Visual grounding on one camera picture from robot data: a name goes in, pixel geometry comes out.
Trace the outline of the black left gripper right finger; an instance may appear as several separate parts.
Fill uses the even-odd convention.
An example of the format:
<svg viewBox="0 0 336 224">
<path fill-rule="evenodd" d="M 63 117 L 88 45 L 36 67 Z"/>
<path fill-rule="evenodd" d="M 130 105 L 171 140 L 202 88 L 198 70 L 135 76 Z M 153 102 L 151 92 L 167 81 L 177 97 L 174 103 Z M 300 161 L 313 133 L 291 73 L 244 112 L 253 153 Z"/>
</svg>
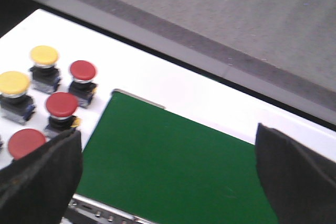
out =
<svg viewBox="0 0 336 224">
<path fill-rule="evenodd" d="M 279 223 L 335 223 L 335 162 L 258 124 L 256 170 Z"/>
</svg>

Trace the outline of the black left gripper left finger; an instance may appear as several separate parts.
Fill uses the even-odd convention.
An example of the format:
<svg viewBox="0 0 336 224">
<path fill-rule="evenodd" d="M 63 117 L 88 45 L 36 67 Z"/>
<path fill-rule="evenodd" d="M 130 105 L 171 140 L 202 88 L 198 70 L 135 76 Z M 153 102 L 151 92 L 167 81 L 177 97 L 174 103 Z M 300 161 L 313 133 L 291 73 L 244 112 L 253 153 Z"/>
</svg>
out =
<svg viewBox="0 0 336 224">
<path fill-rule="evenodd" d="M 1 223 L 60 223 L 82 160 L 81 133 L 66 130 L 1 169 Z"/>
</svg>

